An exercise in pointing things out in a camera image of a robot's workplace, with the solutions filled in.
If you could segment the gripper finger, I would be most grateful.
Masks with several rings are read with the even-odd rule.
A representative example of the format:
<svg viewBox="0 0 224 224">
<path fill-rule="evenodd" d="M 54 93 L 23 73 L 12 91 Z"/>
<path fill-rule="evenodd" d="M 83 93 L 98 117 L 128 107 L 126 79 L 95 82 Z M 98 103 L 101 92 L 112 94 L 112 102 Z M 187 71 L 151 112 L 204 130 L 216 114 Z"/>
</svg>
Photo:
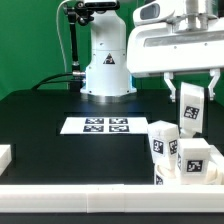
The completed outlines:
<svg viewBox="0 0 224 224">
<path fill-rule="evenodd" d="M 210 70 L 211 81 L 208 85 L 208 93 L 209 93 L 210 100 L 213 100 L 215 98 L 214 88 L 216 84 L 218 83 L 220 76 L 221 76 L 221 70 L 219 68 Z"/>
<path fill-rule="evenodd" d="M 173 78 L 174 78 L 174 75 L 172 72 L 164 73 L 164 81 L 170 90 L 170 99 L 172 102 L 175 102 L 176 101 L 176 88 L 172 83 Z"/>
</svg>

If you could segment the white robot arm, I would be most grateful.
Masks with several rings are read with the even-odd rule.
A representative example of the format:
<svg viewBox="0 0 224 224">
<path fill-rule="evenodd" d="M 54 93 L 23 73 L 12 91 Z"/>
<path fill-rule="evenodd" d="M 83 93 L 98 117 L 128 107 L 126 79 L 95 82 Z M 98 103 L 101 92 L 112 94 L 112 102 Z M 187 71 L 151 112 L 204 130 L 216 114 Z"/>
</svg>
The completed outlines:
<svg viewBox="0 0 224 224">
<path fill-rule="evenodd" d="M 115 12 L 118 7 L 118 0 L 84 0 L 93 17 L 87 93 L 124 95 L 130 76 L 162 75 L 175 98 L 175 75 L 204 71 L 212 76 L 208 88 L 215 87 L 224 69 L 218 55 L 224 50 L 224 15 L 217 15 L 215 0 L 151 0 L 133 12 L 130 33 Z"/>
</svg>

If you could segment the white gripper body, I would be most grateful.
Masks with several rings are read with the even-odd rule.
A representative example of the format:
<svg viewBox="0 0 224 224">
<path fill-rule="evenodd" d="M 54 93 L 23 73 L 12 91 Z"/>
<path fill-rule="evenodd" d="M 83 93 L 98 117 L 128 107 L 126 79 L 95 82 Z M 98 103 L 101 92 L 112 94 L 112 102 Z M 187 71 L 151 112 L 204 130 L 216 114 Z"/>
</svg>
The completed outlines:
<svg viewBox="0 0 224 224">
<path fill-rule="evenodd" d="M 127 68 L 137 78 L 164 72 L 187 73 L 224 68 L 224 19 L 205 31 L 173 33 L 167 23 L 138 26 L 129 36 Z"/>
</svg>

